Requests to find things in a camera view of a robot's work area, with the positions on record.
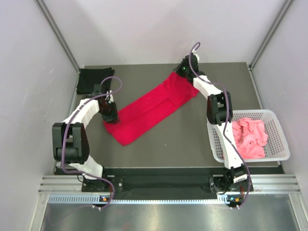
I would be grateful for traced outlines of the red polo t shirt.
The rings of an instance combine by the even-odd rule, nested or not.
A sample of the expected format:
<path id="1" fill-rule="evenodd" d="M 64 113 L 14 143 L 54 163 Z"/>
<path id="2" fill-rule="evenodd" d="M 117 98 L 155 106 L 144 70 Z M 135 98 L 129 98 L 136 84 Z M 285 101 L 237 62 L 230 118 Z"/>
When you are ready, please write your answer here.
<path id="1" fill-rule="evenodd" d="M 161 84 L 118 112 L 119 123 L 104 123 L 122 146 L 141 137 L 198 94 L 185 78 L 171 73 Z"/>

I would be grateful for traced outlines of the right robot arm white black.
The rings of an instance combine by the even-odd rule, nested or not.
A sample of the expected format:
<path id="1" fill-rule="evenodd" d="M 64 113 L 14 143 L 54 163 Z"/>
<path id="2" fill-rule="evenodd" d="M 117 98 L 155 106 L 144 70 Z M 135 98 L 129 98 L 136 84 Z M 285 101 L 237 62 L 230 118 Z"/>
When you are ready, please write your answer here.
<path id="1" fill-rule="evenodd" d="M 185 56 L 174 69 L 175 73 L 197 89 L 207 99 L 207 121 L 215 127 L 224 154 L 225 189 L 237 190 L 240 186 L 247 186 L 250 191 L 252 182 L 250 171 L 244 159 L 237 150 L 232 130 L 232 103 L 231 96 L 224 86 L 220 90 L 212 83 L 204 72 L 199 71 L 198 55 L 191 52 Z"/>

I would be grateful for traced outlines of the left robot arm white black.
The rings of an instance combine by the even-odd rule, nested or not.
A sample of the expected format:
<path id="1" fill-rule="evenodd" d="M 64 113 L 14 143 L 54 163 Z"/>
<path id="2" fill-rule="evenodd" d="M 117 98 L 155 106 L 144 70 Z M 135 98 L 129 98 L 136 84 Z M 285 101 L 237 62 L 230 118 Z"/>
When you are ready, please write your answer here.
<path id="1" fill-rule="evenodd" d="M 108 125 L 120 122 L 110 83 L 95 84 L 93 92 L 85 94 L 77 108 L 61 123 L 52 126 L 53 158 L 61 163 L 66 174 L 83 177 L 83 183 L 99 191 L 112 190 L 105 169 L 90 155 L 86 127 L 97 114 Z"/>

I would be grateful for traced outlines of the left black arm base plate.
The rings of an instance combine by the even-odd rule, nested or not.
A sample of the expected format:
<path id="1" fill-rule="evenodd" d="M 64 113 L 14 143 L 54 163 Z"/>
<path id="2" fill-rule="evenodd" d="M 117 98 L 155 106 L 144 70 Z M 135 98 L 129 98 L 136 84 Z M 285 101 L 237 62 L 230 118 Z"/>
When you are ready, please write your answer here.
<path id="1" fill-rule="evenodd" d="M 107 180 L 109 180 L 113 184 L 116 192 L 121 192 L 123 190 L 124 183 L 122 179 L 107 178 Z M 90 180 L 87 178 L 83 178 L 81 191 L 84 193 L 107 193 L 113 192 L 113 188 L 112 185 L 106 181 L 98 179 Z"/>

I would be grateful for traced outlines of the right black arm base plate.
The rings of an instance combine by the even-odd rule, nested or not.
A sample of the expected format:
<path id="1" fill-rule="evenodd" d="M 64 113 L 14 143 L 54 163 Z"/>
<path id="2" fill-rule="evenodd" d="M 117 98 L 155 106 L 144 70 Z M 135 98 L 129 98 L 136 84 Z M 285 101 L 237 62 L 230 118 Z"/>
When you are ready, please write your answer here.
<path id="1" fill-rule="evenodd" d="M 238 183 L 229 183 L 222 175 L 209 177 L 209 184 L 211 191 L 218 194 L 240 191 L 247 192 L 248 190 L 248 180 Z"/>

